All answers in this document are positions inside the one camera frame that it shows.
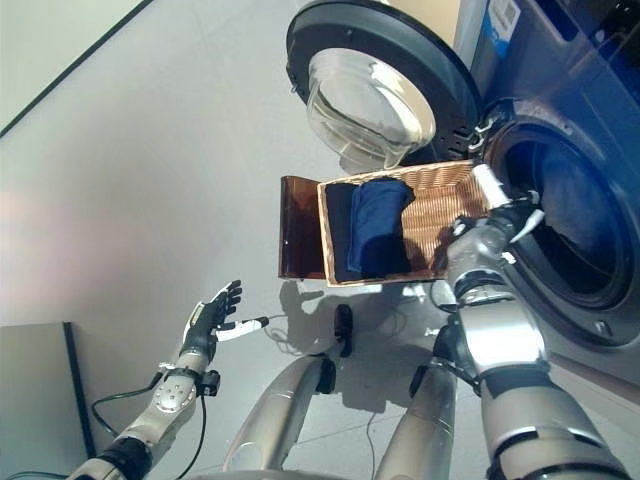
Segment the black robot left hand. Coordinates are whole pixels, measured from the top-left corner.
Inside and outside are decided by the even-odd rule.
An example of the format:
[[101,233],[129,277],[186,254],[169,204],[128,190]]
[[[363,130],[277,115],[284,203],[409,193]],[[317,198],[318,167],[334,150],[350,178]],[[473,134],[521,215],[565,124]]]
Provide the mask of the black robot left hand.
[[269,319],[265,316],[227,320],[236,312],[241,296],[241,281],[233,280],[209,301],[198,302],[184,327],[179,354],[200,354],[212,361],[218,343],[240,338],[268,326]]

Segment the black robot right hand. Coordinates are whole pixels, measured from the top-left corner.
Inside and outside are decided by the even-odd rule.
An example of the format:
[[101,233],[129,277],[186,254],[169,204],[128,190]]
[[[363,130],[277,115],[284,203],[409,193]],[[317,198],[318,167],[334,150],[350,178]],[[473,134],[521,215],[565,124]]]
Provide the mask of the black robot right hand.
[[474,165],[471,172],[489,207],[489,223],[504,233],[509,244],[528,235],[544,219],[540,196],[535,190],[512,199],[487,164]]

